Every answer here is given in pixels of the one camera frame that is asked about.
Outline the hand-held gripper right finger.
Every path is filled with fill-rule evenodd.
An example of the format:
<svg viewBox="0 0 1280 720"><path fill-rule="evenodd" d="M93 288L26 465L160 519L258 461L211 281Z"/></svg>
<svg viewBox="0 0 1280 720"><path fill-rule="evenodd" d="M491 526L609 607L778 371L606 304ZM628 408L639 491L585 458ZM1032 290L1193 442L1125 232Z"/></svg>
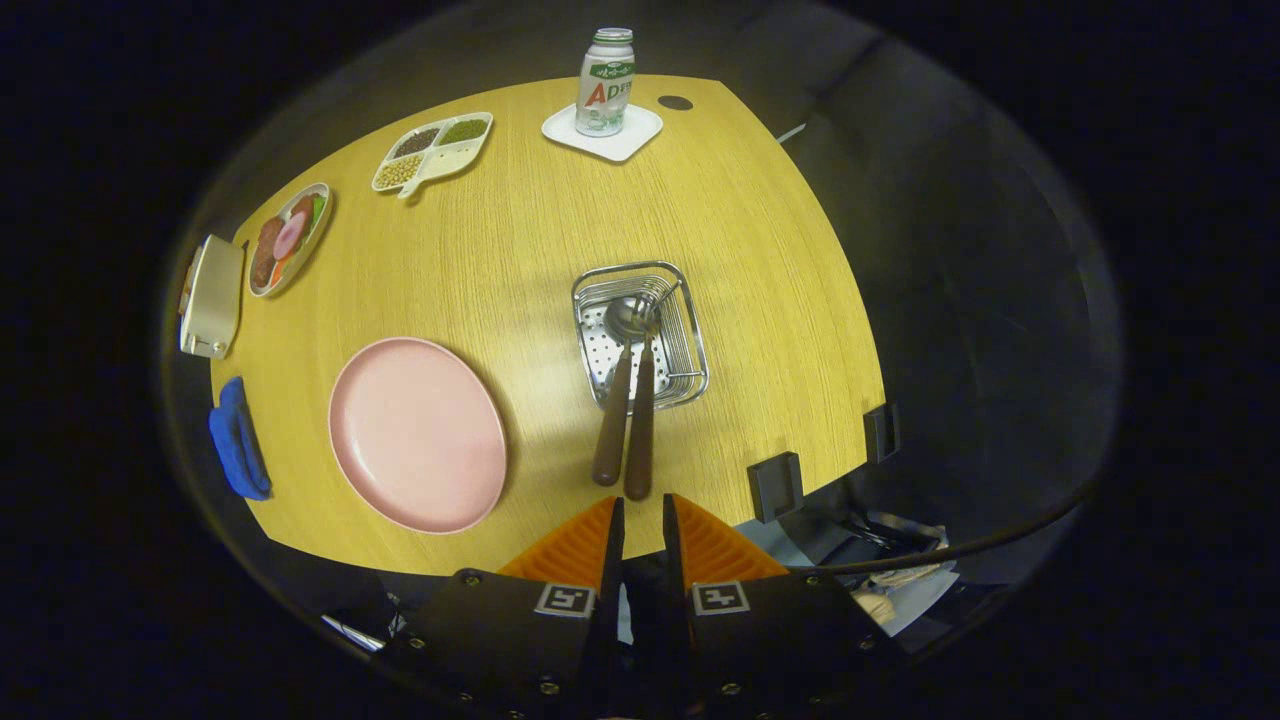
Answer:
<svg viewBox="0 0 1280 720"><path fill-rule="evenodd" d="M832 577L790 570L692 501L663 498L668 716L835 719L906 655Z"/></svg>

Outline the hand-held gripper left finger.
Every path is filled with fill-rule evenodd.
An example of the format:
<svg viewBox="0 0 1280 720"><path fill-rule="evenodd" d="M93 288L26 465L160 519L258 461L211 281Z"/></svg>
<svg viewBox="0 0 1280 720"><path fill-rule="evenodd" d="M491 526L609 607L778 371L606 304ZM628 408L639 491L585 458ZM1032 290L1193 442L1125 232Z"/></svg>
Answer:
<svg viewBox="0 0 1280 720"><path fill-rule="evenodd" d="M499 571L460 569L385 670L470 719L599 719L618 671L625 506L604 498Z"/></svg>

